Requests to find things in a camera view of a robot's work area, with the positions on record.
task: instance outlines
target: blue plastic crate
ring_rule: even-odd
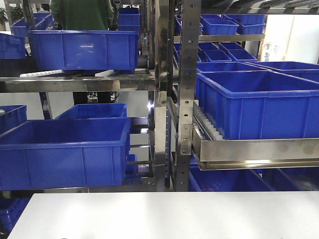
[[[175,32],[178,34],[181,34],[182,31],[182,24],[181,24],[181,18],[178,18],[175,16]],[[203,34],[203,25],[200,23],[199,24],[199,35]]]
[[[228,50],[245,50],[241,45],[236,42],[220,42],[219,49],[227,52]]]
[[[119,14],[118,25],[141,25],[141,15]]]
[[[56,119],[98,119],[127,117],[127,104],[83,104],[75,105]]]
[[[31,120],[0,136],[0,190],[121,185],[130,118]]]
[[[34,19],[34,24],[35,24],[35,29],[36,30],[46,30],[45,26],[46,21],[43,18],[35,18]],[[23,36],[27,37],[28,36],[28,31],[26,29],[26,23],[24,18],[21,19],[20,21],[16,22],[11,26],[11,29],[13,31],[13,34],[15,36]]]
[[[204,51],[203,62],[227,62],[231,59],[223,51]]]
[[[265,22],[265,15],[261,14],[223,15],[222,18],[225,20],[236,19],[243,25],[263,24]]]
[[[128,156],[127,159],[127,163],[128,162],[136,162],[137,161],[137,155],[136,154],[130,154]],[[125,169],[125,175],[126,178],[128,177],[136,177],[137,173],[138,173],[138,168],[139,166],[137,164],[134,165],[126,165],[126,169]]]
[[[0,219],[4,225],[15,224],[29,198],[0,199]]]
[[[319,83],[272,71],[197,77],[199,105],[225,139],[319,136]]]
[[[238,24],[237,32],[241,35],[250,35],[250,34],[263,34],[264,27],[266,24],[255,24],[255,25],[243,25],[241,23]]]
[[[240,62],[203,62],[197,64],[197,72],[215,71],[262,71],[265,69]]]
[[[235,35],[238,25],[232,21],[218,19],[204,19],[203,30],[207,35]]]
[[[212,42],[199,43],[198,48],[202,51],[219,50]]]
[[[25,55],[25,38],[0,33],[0,59],[21,59]]]
[[[136,7],[126,7],[126,8],[120,8],[119,13],[120,14],[139,14],[140,11]]]
[[[257,61],[256,57],[251,55],[249,52],[245,50],[228,50],[228,56],[232,61],[239,61],[239,62],[248,62],[248,61]]]
[[[190,168],[189,191],[196,192],[256,192],[273,189],[253,170],[200,171]]]
[[[134,70],[137,65],[137,32],[47,30],[32,35],[41,70]]]
[[[0,134],[26,122],[26,106],[0,106],[5,111],[0,115]]]
[[[249,64],[319,82],[319,65],[294,61],[269,61]]]
[[[118,25],[118,31],[133,31],[140,35],[141,25]]]

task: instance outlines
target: green shirt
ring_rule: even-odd
[[[108,30],[113,22],[110,0],[52,0],[51,12],[64,30]]]

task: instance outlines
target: crate handle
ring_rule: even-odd
[[[21,41],[20,41],[20,39],[10,38],[9,43],[15,44],[15,45],[20,45]]]

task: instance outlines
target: white countertop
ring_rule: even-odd
[[[316,239],[319,192],[35,194],[9,239]]]

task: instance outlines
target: person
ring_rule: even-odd
[[[51,13],[63,30],[108,30],[113,24],[110,0],[52,0]],[[74,104],[88,102],[86,92],[73,92]],[[98,92],[99,103],[110,103],[111,92]]]

